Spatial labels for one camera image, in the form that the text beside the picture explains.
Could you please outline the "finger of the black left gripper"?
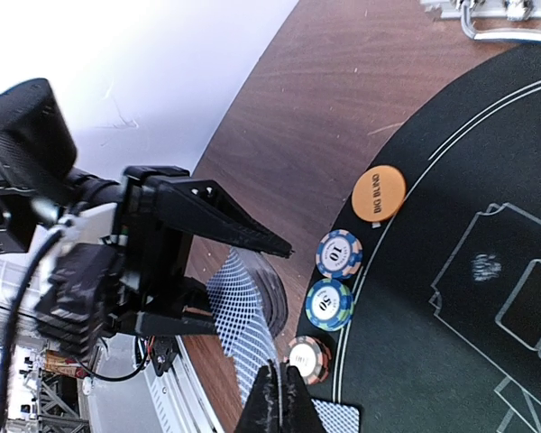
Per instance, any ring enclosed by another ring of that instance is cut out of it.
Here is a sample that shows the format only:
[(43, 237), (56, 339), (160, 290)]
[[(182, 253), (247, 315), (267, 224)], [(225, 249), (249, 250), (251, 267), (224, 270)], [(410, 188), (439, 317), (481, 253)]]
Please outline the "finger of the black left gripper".
[(130, 336), (203, 336), (216, 335), (215, 322), (209, 316), (186, 313), (170, 317), (158, 313), (139, 311), (117, 320), (116, 333)]
[(291, 243), (253, 218), (213, 180), (162, 180), (154, 209), (167, 227), (187, 234), (282, 258), (292, 254)]

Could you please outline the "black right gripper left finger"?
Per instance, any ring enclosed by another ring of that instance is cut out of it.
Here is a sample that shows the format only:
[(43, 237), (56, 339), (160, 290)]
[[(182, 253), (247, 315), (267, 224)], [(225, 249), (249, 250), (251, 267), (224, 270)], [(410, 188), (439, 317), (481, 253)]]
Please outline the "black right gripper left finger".
[(257, 372), (234, 431), (280, 432), (280, 386), (276, 368), (272, 364), (263, 365)]

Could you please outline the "green chips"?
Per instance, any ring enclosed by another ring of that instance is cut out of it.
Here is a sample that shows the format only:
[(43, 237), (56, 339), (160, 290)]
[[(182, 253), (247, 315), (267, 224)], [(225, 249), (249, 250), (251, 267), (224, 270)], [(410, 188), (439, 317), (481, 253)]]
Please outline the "green chips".
[(322, 279), (307, 293), (305, 311), (310, 323), (326, 332), (346, 326), (353, 317), (351, 290), (338, 280)]

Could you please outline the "card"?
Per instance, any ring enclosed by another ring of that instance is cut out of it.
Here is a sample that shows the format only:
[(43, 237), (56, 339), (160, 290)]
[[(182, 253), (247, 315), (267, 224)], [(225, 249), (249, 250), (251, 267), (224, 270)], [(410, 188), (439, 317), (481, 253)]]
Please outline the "card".
[(359, 433), (360, 411), (354, 406), (311, 400), (326, 433)]
[(280, 358), (264, 316), (254, 315), (239, 329), (237, 322), (223, 340), (225, 355), (234, 361), (241, 404), (244, 407), (263, 366), (278, 366)]

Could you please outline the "blue chips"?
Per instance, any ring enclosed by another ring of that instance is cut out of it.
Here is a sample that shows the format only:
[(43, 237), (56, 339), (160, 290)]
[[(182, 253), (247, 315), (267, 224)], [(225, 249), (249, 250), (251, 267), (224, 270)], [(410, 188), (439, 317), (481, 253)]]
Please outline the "blue chips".
[(316, 267), (326, 278), (350, 279), (362, 265), (362, 253), (362, 244), (355, 235), (344, 229), (336, 229), (319, 242)]

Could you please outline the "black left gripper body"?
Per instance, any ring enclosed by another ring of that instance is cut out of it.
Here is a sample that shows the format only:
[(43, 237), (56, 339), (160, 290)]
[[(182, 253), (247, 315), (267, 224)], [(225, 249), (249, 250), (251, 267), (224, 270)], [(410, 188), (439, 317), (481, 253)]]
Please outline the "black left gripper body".
[(63, 354), (86, 360), (96, 341), (117, 334), (117, 320), (139, 311), (182, 316), (192, 281), (184, 272), (193, 235), (156, 215), (158, 184), (190, 179), (178, 167), (130, 167), (124, 184), (75, 172), (76, 204), (115, 205), (110, 228), (75, 221), (44, 258), (48, 289), (35, 306), (36, 329)]

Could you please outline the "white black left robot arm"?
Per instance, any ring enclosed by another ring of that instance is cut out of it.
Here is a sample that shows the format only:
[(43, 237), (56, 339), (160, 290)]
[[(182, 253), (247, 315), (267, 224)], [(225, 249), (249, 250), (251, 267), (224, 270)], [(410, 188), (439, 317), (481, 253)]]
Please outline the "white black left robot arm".
[(0, 94), (0, 254), (58, 228), (43, 258), (38, 333), (80, 361), (102, 337), (211, 335), (206, 290), (186, 275), (195, 237), (289, 257), (291, 244), (217, 182), (176, 166), (130, 166), (120, 181), (79, 170), (48, 80)]

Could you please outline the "blue patterned card deck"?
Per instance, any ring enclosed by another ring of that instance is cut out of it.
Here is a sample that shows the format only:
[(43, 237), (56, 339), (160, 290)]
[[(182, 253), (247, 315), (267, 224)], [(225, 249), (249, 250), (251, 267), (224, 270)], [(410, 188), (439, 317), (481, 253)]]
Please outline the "blue patterned card deck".
[(222, 347), (230, 326), (237, 322), (242, 329), (254, 315), (264, 316), (273, 339), (286, 325), (286, 291), (261, 253), (231, 248), (221, 269), (207, 282), (206, 291)]

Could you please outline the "orange big blind button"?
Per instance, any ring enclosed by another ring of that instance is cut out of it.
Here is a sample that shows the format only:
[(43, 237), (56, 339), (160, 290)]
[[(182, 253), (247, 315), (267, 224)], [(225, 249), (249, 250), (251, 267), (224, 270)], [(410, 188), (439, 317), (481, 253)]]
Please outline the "orange big blind button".
[(407, 183), (401, 171), (390, 165), (378, 165), (356, 181), (351, 203), (360, 219), (380, 223), (397, 214), (406, 195)]

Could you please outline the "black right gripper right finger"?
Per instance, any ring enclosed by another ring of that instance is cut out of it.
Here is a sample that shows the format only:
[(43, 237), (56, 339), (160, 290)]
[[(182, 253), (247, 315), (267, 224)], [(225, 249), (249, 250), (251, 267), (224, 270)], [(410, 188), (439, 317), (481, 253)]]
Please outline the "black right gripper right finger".
[(280, 365), (281, 432), (325, 433), (297, 367)]

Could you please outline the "orange chips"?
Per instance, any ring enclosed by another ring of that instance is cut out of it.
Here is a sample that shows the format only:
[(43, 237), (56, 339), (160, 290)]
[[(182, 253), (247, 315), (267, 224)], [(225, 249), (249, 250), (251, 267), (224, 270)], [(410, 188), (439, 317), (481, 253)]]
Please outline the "orange chips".
[(325, 381), (330, 374), (332, 354), (319, 339), (312, 336), (296, 336), (289, 342), (285, 360), (298, 368), (306, 385)]

